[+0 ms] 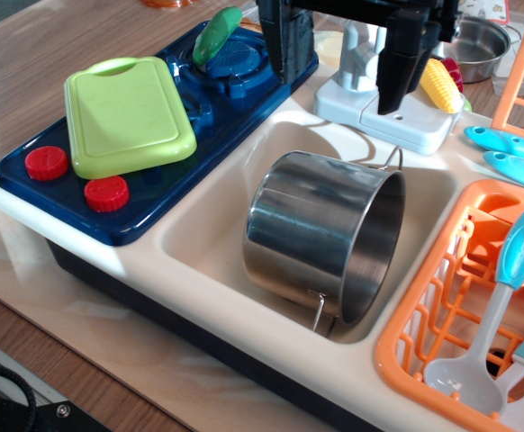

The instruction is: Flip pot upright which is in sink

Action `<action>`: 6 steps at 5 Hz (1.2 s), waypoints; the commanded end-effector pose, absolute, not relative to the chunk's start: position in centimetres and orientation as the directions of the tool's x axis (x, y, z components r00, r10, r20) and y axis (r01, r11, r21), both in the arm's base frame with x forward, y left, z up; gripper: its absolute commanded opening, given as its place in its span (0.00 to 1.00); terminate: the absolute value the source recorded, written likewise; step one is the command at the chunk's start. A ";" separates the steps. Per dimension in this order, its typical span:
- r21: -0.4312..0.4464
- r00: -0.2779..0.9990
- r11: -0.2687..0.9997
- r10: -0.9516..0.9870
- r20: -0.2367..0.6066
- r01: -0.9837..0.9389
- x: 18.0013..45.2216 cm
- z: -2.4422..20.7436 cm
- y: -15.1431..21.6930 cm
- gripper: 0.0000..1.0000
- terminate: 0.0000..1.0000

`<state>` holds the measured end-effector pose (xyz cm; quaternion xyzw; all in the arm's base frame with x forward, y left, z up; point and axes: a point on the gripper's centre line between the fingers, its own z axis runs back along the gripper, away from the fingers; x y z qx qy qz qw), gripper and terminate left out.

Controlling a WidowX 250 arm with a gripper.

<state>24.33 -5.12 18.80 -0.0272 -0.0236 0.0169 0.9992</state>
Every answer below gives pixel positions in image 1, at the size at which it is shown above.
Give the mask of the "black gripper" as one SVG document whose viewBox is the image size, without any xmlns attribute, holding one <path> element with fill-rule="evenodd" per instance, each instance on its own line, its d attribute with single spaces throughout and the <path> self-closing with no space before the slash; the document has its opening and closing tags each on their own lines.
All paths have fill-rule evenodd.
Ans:
<svg viewBox="0 0 524 432">
<path fill-rule="evenodd" d="M 459 32 L 457 1 L 256 1 L 270 64 L 283 84 L 291 84 L 313 57 L 312 12 L 384 26 L 394 12 L 420 11 L 423 17 L 389 17 L 378 59 L 376 85 L 380 115 L 396 112 L 413 92 L 440 41 Z"/>
</svg>

